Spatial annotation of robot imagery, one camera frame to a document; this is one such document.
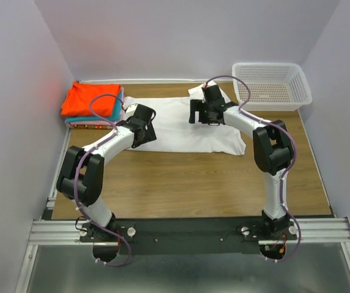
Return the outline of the white t shirt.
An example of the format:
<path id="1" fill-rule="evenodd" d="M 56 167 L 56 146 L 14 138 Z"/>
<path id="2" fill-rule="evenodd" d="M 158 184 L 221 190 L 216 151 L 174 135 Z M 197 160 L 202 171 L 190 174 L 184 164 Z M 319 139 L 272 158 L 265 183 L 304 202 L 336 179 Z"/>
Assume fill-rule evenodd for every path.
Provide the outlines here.
<path id="1" fill-rule="evenodd" d="M 125 106 L 143 104 L 156 111 L 153 127 L 157 139 L 143 144 L 136 151 L 170 153 L 227 153 L 242 156 L 246 143 L 240 132 L 226 125 L 189 123 L 190 101 L 203 98 L 202 86 L 188 90 L 188 97 L 134 98 L 125 97 Z"/>

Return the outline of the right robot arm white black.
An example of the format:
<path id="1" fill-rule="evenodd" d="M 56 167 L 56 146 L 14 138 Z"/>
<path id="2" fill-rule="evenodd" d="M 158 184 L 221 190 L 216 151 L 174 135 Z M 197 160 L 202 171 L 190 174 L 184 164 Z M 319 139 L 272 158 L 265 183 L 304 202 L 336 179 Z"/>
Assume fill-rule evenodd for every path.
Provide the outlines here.
<path id="1" fill-rule="evenodd" d="M 217 85 L 202 88 L 203 98 L 190 101 L 189 123 L 226 125 L 247 134 L 253 141 L 253 157 L 264 173 L 266 201 L 255 232 L 274 239 L 290 225 L 286 204 L 286 179 L 296 158 L 283 121 L 257 117 L 234 102 L 226 102 Z"/>

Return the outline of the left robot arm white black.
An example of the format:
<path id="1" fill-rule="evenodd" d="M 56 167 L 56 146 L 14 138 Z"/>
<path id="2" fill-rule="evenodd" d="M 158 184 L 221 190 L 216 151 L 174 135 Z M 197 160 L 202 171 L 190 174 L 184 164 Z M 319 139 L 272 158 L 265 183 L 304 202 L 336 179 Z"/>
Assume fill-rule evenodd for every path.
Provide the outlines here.
<path id="1" fill-rule="evenodd" d="M 101 241 L 117 236 L 115 215 L 101 198 L 105 165 L 125 149 L 156 140 L 155 117 L 152 108 L 133 104 L 110 133 L 90 145 L 71 146 L 65 153 L 56 189 L 75 203 Z"/>

